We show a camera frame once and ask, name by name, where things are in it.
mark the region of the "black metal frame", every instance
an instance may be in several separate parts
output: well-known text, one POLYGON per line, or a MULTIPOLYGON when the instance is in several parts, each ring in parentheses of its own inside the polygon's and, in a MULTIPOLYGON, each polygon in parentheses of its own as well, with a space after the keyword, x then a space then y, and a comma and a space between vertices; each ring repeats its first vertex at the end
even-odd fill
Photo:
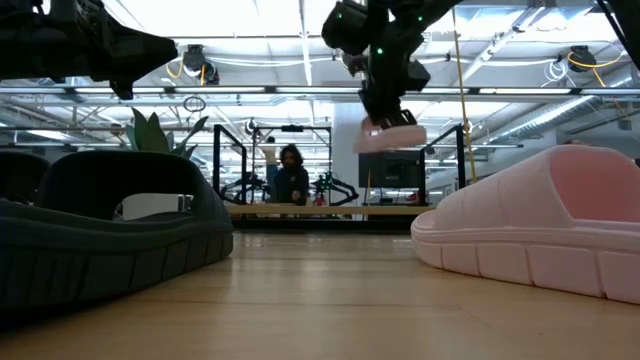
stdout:
MULTIPOLYGON (((283 125, 283 126, 256 126, 255 128, 253 128, 253 132, 251 133, 251 141, 252 141, 252 147, 251 147, 251 171, 255 171, 256 168, 256 147, 258 147, 258 134, 261 134, 260 130, 266 130, 266 131, 273 131, 273 130, 280 130, 282 132, 292 132, 292 131, 287 131, 288 128, 295 128, 297 130, 311 130, 311 131, 317 131, 317 130, 326 130, 329 133, 329 141, 327 142, 327 147, 329 148, 329 173, 333 174, 333 154, 332 154, 332 148, 333 148, 333 135, 331 133, 331 127, 330 126, 291 126, 291 125, 283 125)), ((251 191, 251 202, 253 203, 253 199, 254 199, 254 192, 251 191)), ((331 202, 331 191, 329 191, 328 193, 328 201, 331 202)))
POLYGON ((445 131, 444 134, 438 136, 437 139, 433 140, 432 142, 430 142, 429 144, 427 144, 427 146, 425 146, 422 149, 422 154, 420 156, 420 159, 422 159, 425 156, 425 152, 427 151, 428 148, 433 148, 433 145, 439 143, 440 141, 444 140, 446 137, 448 137, 449 135, 451 135, 452 133, 456 133, 456 154, 457 154, 457 161, 458 161, 458 189, 456 190, 460 190, 463 189, 465 186, 467 186, 467 175, 466 175, 466 168, 465 168, 465 160, 464 160, 464 127, 462 124, 458 124, 455 126, 452 126, 449 130, 445 131))
POLYGON ((233 226, 238 230, 272 230, 283 232, 317 231, 317 232, 357 232, 357 233, 405 233, 411 229, 412 220, 388 219, 388 220, 327 220, 327 219, 234 219, 233 226))
POLYGON ((221 135, 224 134, 229 138, 236 146, 239 146, 241 149, 242 155, 242 163, 241 163, 241 195, 240 200, 243 204, 247 203, 247 181, 245 179, 245 174, 247 172, 247 148, 242 145, 240 140, 238 140, 235 136, 233 136, 227 129, 225 129, 222 125, 214 125, 213 126, 213 176, 211 177, 211 186, 213 187, 213 191, 220 195, 220 154, 222 149, 222 142, 220 141, 221 135))

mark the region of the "computer screen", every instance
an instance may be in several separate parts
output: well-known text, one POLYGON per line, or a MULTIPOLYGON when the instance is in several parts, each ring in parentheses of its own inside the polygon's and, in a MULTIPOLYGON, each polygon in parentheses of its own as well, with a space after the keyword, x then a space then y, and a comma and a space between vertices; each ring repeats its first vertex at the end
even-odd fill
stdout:
POLYGON ((420 151, 360 154, 358 186, 362 188, 417 188, 420 186, 420 151))

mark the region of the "cable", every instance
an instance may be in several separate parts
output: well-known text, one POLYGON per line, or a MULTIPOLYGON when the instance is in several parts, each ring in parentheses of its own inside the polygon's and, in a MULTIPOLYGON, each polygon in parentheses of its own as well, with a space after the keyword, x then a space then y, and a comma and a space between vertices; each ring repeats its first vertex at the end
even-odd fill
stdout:
POLYGON ((587 68, 587 69, 600 69, 600 68, 603 68, 603 67, 611 66, 611 65, 613 65, 613 64, 615 64, 615 63, 617 63, 618 61, 620 61, 620 59, 622 59, 622 56, 624 56, 624 52, 622 52, 622 51, 621 51, 621 52, 620 52, 620 55, 618 55, 618 58, 617 58, 617 59, 615 59, 615 60, 613 60, 613 61, 609 61, 609 62, 607 62, 607 63, 604 63, 604 64, 598 64, 598 65, 588 65, 588 64, 583 64, 583 63, 580 63, 580 62, 577 62, 577 61, 573 60, 573 59, 571 58, 571 55, 573 55, 573 54, 574 54, 574 53, 573 53, 573 51, 572 51, 572 52, 570 52, 570 53, 569 53, 569 55, 567 55, 567 60, 568 60, 570 63, 574 64, 574 65, 578 65, 578 66, 580 66, 580 67, 587 68))
POLYGON ((467 149, 469 151, 469 162, 471 163, 471 181, 476 183, 476 165, 473 159, 473 150, 471 149, 471 134, 469 128, 469 119, 467 119, 467 108, 464 101, 464 85, 462 84, 462 63, 460 62, 460 42, 458 41, 458 31, 456 30, 456 8, 451 8, 453 15, 453 39, 456 43, 456 58, 458 65, 458 85, 460 85, 460 102, 462 105, 462 119, 464 120, 464 133, 467 140, 467 149))
POLYGON ((169 63, 167 63, 167 65, 165 65, 166 69, 167 69, 167 74, 169 74, 169 76, 171 76, 174 79, 177 79, 180 77, 180 75, 182 75, 182 67, 184 65, 184 51, 182 52, 182 55, 180 55, 180 70, 178 70, 178 75, 175 75, 173 72, 171 72, 171 69, 169 68, 169 63))
MULTIPOLYGON (((592 69, 593 73, 596 75, 596 79, 598 79, 598 82, 600 83, 600 85, 602 85, 602 87, 607 87, 607 84, 604 83, 604 81, 602 80, 602 77, 600 77, 600 74, 598 73, 598 70, 596 69, 592 69)), ((618 110, 620 110, 620 113, 622 114, 622 116, 624 118, 626 118, 627 120, 631 121, 631 119, 629 118, 629 116, 627 115, 627 112, 624 111, 624 109, 622 108, 622 106, 620 106, 620 104, 617 101, 613 101, 613 103, 616 105, 616 107, 618 108, 618 110)))

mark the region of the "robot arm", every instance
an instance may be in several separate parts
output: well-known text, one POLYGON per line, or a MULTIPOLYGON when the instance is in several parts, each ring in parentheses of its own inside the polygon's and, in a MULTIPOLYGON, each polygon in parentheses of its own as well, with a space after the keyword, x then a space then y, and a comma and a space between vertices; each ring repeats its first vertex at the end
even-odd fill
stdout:
POLYGON ((372 123, 383 129, 415 125, 413 115, 400 108, 407 91, 421 91, 431 79, 411 54, 423 43, 424 32, 462 0, 352 0, 336 3, 322 29, 331 48, 347 55, 352 74, 362 71, 359 92, 372 123), (389 22, 388 13, 395 17, 389 22), (369 49, 368 56, 363 55, 369 49))

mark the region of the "man with long hair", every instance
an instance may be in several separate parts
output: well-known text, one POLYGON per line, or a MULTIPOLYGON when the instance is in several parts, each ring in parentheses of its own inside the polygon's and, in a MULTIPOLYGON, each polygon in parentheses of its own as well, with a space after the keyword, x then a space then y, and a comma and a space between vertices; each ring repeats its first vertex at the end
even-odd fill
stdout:
POLYGON ((278 203, 305 205, 309 196, 309 174, 302 166, 302 155, 294 144, 280 151, 282 168, 273 179, 272 198, 278 203))

